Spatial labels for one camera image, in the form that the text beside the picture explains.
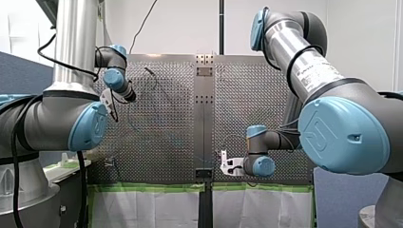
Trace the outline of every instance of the vertical metal pole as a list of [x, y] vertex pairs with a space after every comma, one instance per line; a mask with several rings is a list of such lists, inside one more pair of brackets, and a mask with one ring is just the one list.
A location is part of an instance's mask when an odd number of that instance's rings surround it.
[[220, 55], [224, 54], [224, 0], [220, 0]]
[[[94, 70], [98, 0], [59, 0], [55, 59], [80, 69]], [[50, 91], [97, 95], [92, 75], [55, 64]]]

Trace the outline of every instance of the wire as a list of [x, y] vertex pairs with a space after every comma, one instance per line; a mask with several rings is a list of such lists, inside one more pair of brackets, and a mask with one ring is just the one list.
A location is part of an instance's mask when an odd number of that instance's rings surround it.
[[23, 228], [23, 223], [21, 221], [19, 212], [18, 212], [18, 198], [20, 192], [20, 167], [18, 161], [18, 153], [17, 153], [17, 130], [20, 129], [22, 121], [25, 119], [25, 116], [29, 110], [29, 107], [42, 99], [42, 95], [36, 97], [28, 97], [30, 99], [27, 104], [24, 105], [23, 109], [18, 114], [17, 120], [15, 121], [15, 125], [12, 128], [11, 136], [10, 136], [10, 143], [11, 143], [11, 154], [12, 154], [12, 163], [14, 167], [14, 195], [12, 197], [12, 213], [14, 216], [15, 225], [18, 228]]
[[292, 125], [292, 124], [297, 123], [298, 121], [299, 121], [299, 118], [296, 118], [295, 120], [293, 120], [293, 121], [291, 121], [291, 122], [289, 122], [289, 123], [280, 125], [279, 128], [284, 128], [284, 127], [290, 126], [290, 125]]
[[77, 227], [84, 228], [86, 224], [86, 164], [84, 162], [83, 151], [77, 151], [77, 157], [81, 174], [81, 208]]
[[240, 165], [237, 165], [237, 166], [235, 166], [234, 168], [230, 168], [230, 169], [228, 169], [228, 173], [234, 173], [234, 170], [236, 170], [236, 169], [243, 169], [243, 167], [242, 166], [240, 166]]
[[143, 22], [142, 22], [142, 25], [140, 26], [139, 31], [137, 31], [137, 33], [134, 35], [134, 37], [133, 37], [133, 43], [131, 44], [130, 51], [128, 52], [129, 54], [131, 54], [131, 50], [133, 49], [134, 44], [136, 43], [136, 38], [137, 38], [137, 36], [140, 34], [140, 32], [142, 32], [143, 26], [144, 26], [145, 22], [147, 21], [147, 18], [148, 18], [148, 16], [150, 15], [151, 11], [154, 9], [154, 6], [155, 6], [155, 4], [157, 3], [157, 1], [158, 1], [158, 0], [155, 0], [154, 3], [151, 5], [151, 8], [150, 8], [150, 10], [148, 11], [148, 14], [146, 15], [146, 17], [144, 18], [144, 20], [143, 20]]
[[251, 187], [256, 187], [256, 186], [258, 186], [258, 184], [257, 184], [257, 183], [255, 183], [254, 185], [252, 185], [252, 183], [247, 182], [247, 184], [248, 184], [249, 186], [251, 186]]
[[47, 48], [53, 42], [54, 38], [56, 38], [56, 33], [50, 38], [50, 40], [46, 44], [44, 44], [43, 46], [38, 48], [38, 51], [37, 51], [38, 54], [40, 56], [42, 56], [43, 58], [45, 58], [45, 59], [47, 59], [47, 60], [49, 60], [49, 61], [51, 61], [51, 62], [53, 62], [55, 64], [58, 64], [58, 65], [60, 65], [62, 67], [66, 67], [66, 68], [71, 69], [71, 70], [77, 70], [77, 71], [83, 72], [85, 74], [92, 75], [92, 77], [94, 77], [94, 82], [96, 82], [98, 80], [98, 75], [96, 73], [94, 73], [92, 71], [89, 71], [89, 70], [86, 70], [86, 69], [78, 68], [76, 66], [72, 66], [72, 65], [62, 63], [62, 62], [60, 62], [58, 60], [55, 60], [55, 59], [52, 59], [52, 58], [50, 58], [50, 57], [48, 57], [48, 56], [46, 56], [45, 54], [42, 53], [42, 50]]
[[112, 106], [113, 106], [113, 111], [110, 113], [112, 116], [113, 120], [117, 123], [119, 121], [119, 116], [118, 116], [118, 111], [116, 110], [116, 105], [115, 105], [115, 97], [113, 96], [113, 90], [110, 89], [110, 96], [112, 96]]
[[[102, 65], [104, 64], [104, 55], [102, 54], [102, 52], [101, 52], [99, 47], [95, 47], [95, 48], [96, 48], [96, 50], [95, 50], [95, 65], [98, 68], [98, 71], [97, 71], [97, 77], [94, 79], [94, 83], [97, 82], [98, 79], [100, 78], [101, 68], [102, 68]], [[100, 53], [100, 61], [101, 61], [100, 64], [98, 64], [97, 52]]]

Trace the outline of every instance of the metal bracket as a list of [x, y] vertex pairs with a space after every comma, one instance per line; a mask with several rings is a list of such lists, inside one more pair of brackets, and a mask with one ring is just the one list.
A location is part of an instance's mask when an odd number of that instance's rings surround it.
[[213, 177], [212, 168], [197, 168], [196, 179], [211, 179]]
[[224, 175], [232, 177], [243, 177], [243, 158], [227, 159], [226, 150], [221, 151], [221, 166], [220, 169]]
[[203, 76], [203, 77], [212, 77], [213, 68], [212, 67], [197, 67], [196, 75]]

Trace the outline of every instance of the green tape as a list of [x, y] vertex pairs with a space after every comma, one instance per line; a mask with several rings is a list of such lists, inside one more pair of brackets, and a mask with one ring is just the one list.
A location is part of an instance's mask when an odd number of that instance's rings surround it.
[[73, 161], [73, 162], [67, 162], [65, 163], [62, 168], [77, 168], [79, 167], [79, 163], [77, 161]]
[[45, 169], [50, 169], [50, 168], [53, 168], [53, 167], [56, 167], [57, 166], [57, 164], [51, 164], [51, 165], [48, 165], [47, 167], [45, 167]]
[[246, 189], [275, 191], [275, 192], [292, 192], [292, 193], [310, 193], [313, 191], [313, 185], [282, 185], [259, 183], [252, 187], [247, 183], [214, 183], [214, 191], [244, 191]]
[[88, 191], [99, 192], [145, 192], [145, 193], [186, 193], [202, 192], [202, 184], [147, 184], [147, 183], [128, 183], [118, 182], [114, 184], [95, 184], [89, 185]]

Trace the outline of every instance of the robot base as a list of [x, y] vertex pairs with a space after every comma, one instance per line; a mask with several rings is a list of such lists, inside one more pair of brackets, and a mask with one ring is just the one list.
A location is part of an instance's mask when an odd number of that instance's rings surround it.
[[[48, 194], [21, 206], [20, 218], [25, 228], [58, 228], [60, 226], [60, 188], [49, 187]], [[0, 212], [1, 227], [16, 227], [12, 210]]]

